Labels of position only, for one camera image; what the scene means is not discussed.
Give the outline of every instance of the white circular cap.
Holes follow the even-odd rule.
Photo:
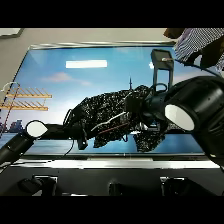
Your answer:
[[[40,137],[43,135],[48,129],[45,125],[40,121],[32,121],[26,126],[27,133],[32,137]]]
[[[165,116],[184,130],[194,130],[194,122],[192,118],[178,106],[171,104],[167,105],[165,107]]]

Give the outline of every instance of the patterned black cloth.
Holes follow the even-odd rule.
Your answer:
[[[95,137],[94,148],[102,147],[109,141],[120,140],[126,134],[135,130],[136,125],[141,122],[137,113],[128,113],[115,118],[108,124],[104,124],[92,130],[96,125],[106,122],[112,117],[124,112],[125,97],[134,94],[135,97],[145,99],[152,89],[146,86],[139,86],[134,90],[122,90],[119,92],[104,93],[91,98],[85,98],[75,111],[82,110],[82,123],[84,124],[87,137]],[[164,135],[153,137],[152,133],[144,132],[134,136],[139,151],[153,150],[164,138]]]

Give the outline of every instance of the striped fabric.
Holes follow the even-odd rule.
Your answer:
[[[197,52],[224,35],[224,28],[187,28],[187,37],[180,38],[174,46],[178,60],[187,61],[192,53]],[[216,69],[221,71],[224,66],[224,54],[220,57]]]

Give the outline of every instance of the gray floor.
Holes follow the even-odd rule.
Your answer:
[[[0,88],[12,81],[32,44],[91,41],[170,41],[165,28],[26,28],[18,38],[0,39]]]

